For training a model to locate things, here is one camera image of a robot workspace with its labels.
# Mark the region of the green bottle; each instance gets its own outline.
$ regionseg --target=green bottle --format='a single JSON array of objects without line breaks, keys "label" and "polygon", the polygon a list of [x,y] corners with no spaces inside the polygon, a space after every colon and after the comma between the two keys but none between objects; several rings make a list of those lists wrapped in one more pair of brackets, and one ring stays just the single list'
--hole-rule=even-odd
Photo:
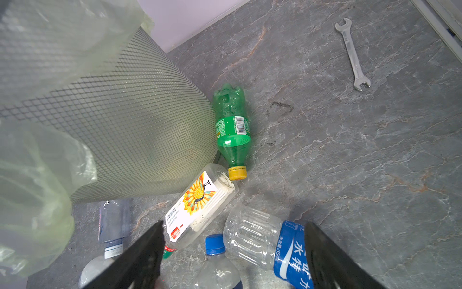
[{"label": "green bottle", "polygon": [[244,92],[238,86],[233,88],[229,83],[225,83],[220,91],[216,90],[213,93],[213,107],[217,146],[228,161],[230,180],[245,179],[245,159],[251,141]]}]

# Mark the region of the open-end wrench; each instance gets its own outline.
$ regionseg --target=open-end wrench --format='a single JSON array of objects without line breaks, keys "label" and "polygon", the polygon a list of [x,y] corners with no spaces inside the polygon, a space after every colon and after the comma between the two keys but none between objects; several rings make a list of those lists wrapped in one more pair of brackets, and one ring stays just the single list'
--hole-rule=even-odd
[{"label": "open-end wrench", "polygon": [[351,66],[354,73],[354,88],[359,91],[363,91],[360,87],[361,84],[366,84],[368,87],[371,86],[371,81],[364,76],[363,71],[361,70],[361,65],[359,64],[358,55],[356,54],[356,49],[354,48],[353,39],[351,39],[350,27],[351,20],[344,18],[345,24],[340,26],[338,23],[335,23],[335,29],[340,32],[345,41],[346,50],[348,56],[350,57]]}]

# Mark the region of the blue bottle cap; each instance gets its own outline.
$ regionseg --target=blue bottle cap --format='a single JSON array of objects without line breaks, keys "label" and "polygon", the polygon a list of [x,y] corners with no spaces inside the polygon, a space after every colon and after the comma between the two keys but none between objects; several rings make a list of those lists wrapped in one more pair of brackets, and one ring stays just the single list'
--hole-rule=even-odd
[{"label": "blue bottle cap", "polygon": [[223,242],[223,234],[213,234],[205,238],[205,249],[207,255],[218,255],[223,254],[225,249],[225,244]]}]

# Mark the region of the white label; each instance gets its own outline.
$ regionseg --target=white label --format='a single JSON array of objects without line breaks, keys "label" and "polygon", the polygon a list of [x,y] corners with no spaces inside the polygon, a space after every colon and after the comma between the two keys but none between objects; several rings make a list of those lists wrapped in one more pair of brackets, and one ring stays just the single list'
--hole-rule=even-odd
[{"label": "white label", "polygon": [[115,246],[107,247],[104,250],[104,258],[109,259],[123,253],[123,243]]},{"label": "white label", "polygon": [[217,188],[204,171],[165,215],[170,241],[176,242],[216,195]]},{"label": "white label", "polygon": [[243,117],[234,117],[234,126],[236,127],[237,135],[246,135],[245,121]]}]

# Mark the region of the wrench handle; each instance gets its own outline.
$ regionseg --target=wrench handle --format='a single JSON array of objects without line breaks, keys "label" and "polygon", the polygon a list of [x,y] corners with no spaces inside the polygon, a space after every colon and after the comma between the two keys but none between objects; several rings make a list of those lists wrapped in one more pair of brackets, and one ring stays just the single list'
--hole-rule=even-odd
[{"label": "wrench handle", "polygon": [[364,76],[363,71],[361,70],[361,65],[359,64],[358,55],[356,54],[356,49],[354,48],[353,39],[351,38],[350,28],[343,30],[341,33],[343,40],[345,41],[346,51],[350,57],[351,67],[353,68],[355,79]]}]

